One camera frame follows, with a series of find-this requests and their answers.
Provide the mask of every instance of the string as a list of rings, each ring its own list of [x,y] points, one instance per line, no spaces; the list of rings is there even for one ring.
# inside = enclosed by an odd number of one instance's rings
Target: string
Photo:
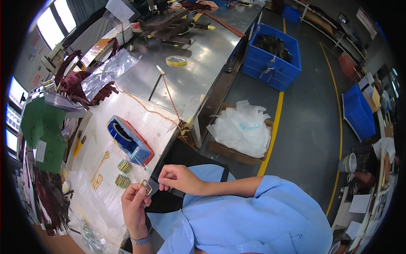
[[[173,103],[172,96],[171,96],[171,94],[169,93],[168,85],[166,84],[166,80],[165,80],[165,75],[162,75],[162,78],[164,79],[164,83],[165,83],[165,87],[166,87],[166,90],[167,90],[168,95],[169,95],[169,99],[171,100],[173,109],[175,109],[175,113],[176,113],[176,116],[177,116],[178,119],[179,119],[179,123],[182,125],[182,128],[184,129],[185,126],[183,126],[183,123],[182,123],[182,121],[180,120],[180,117],[179,117],[179,114],[178,114],[178,112],[177,112],[177,110],[176,110],[175,104]]]
[[[176,127],[177,127],[180,131],[182,131],[182,129],[179,127],[179,125],[178,125],[177,123],[175,123],[175,121],[173,121],[173,120],[170,119],[169,117],[166,117],[166,116],[162,115],[161,113],[159,113],[159,112],[157,112],[157,111],[152,111],[152,110],[147,109],[147,108],[144,106],[144,104],[141,103],[141,102],[137,99],[137,97],[135,97],[134,95],[128,93],[128,92],[126,91],[127,84],[123,85],[123,90],[122,90],[122,91],[118,88],[117,85],[116,85],[116,87],[117,87],[117,90],[118,90],[119,92],[125,93],[125,94],[127,94],[129,97],[131,97],[131,98],[133,98],[134,100],[136,100],[146,111],[148,111],[148,112],[150,112],[150,113],[158,114],[158,115],[160,115],[162,118],[165,118],[166,120],[171,121],[172,123],[174,123],[174,124],[176,125]]]

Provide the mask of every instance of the yellow tape roll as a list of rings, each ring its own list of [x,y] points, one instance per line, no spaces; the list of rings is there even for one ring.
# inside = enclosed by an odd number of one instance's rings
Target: yellow tape roll
[[[186,59],[180,56],[169,56],[165,61],[169,66],[184,66],[187,64]]]

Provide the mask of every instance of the gray floor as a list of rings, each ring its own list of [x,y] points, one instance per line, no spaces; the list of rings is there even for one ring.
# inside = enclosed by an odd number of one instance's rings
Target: gray floor
[[[262,22],[283,31],[282,17],[266,10]],[[320,43],[325,49],[337,84],[339,98],[348,90],[348,80],[341,71],[337,56],[341,53],[332,41],[308,24],[286,20],[286,33],[299,42],[302,71],[293,85],[284,93],[282,113],[272,155],[265,174],[290,180],[301,187],[327,211],[337,175],[340,149],[340,118],[337,97],[330,69]],[[267,108],[274,121],[279,91],[242,72],[238,73],[225,103],[248,100],[252,105]],[[256,176],[258,165],[245,165],[218,156],[207,150],[206,136],[199,153],[226,163],[237,178]],[[357,138],[349,125],[343,122],[343,156],[351,151]],[[339,206],[339,190],[346,176],[340,175],[336,198],[328,219],[334,221]]]

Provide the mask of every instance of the wristwatch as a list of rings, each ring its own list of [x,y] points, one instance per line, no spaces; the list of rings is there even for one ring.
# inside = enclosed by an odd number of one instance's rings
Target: wristwatch
[[[130,237],[130,239],[131,239],[132,244],[134,244],[134,245],[143,245],[143,244],[149,243],[149,241],[151,240],[151,236],[148,233],[148,236],[145,238],[136,240],[136,239],[132,239]]]

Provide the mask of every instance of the tape roll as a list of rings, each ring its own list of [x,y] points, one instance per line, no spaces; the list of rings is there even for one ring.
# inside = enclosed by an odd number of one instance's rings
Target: tape roll
[[[184,66],[187,64],[186,59],[180,56],[169,56],[165,61],[169,66]]]
[[[137,148],[137,144],[134,140],[125,133],[123,128],[114,121],[111,121],[107,127],[108,131],[110,132],[111,136],[123,146],[123,148],[134,151]]]

